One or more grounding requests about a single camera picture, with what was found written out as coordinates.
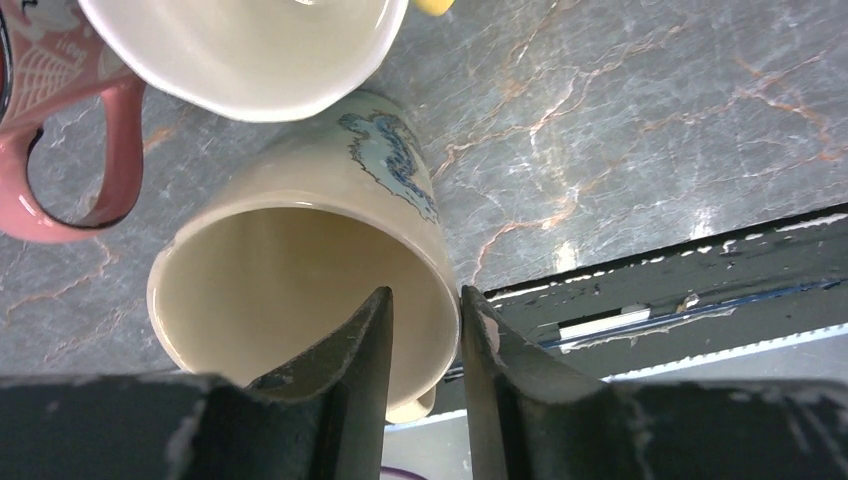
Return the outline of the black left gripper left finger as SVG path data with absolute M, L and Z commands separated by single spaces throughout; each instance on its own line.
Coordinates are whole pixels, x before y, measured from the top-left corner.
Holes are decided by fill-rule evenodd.
M 376 479 L 393 297 L 239 386 L 216 374 L 1 381 L 5 479 Z

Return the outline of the yellow mug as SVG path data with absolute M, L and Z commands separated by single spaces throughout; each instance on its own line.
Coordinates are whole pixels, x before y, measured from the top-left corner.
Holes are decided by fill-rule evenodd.
M 414 5 L 423 13 L 430 16 L 441 16 L 447 13 L 455 3 L 454 0 L 413 0 Z

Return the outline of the light blue hexagonal mug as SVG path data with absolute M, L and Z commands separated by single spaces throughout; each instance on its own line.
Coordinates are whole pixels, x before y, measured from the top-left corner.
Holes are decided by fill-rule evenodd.
M 88 0 L 97 33 L 148 85 L 231 120 L 298 121 L 360 87 L 406 1 Z

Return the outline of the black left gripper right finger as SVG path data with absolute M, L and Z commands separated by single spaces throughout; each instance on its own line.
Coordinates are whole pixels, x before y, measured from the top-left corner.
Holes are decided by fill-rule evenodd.
M 605 382 L 461 290 L 477 479 L 843 479 L 847 389 L 818 380 Z

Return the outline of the cream floral mug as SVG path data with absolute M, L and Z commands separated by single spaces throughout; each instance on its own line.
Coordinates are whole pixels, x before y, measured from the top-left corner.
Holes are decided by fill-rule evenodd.
M 394 324 L 386 418 L 429 415 L 460 319 L 424 154 L 410 115 L 368 91 L 295 123 L 154 260 L 146 304 L 167 355 L 246 385 L 385 286 Z

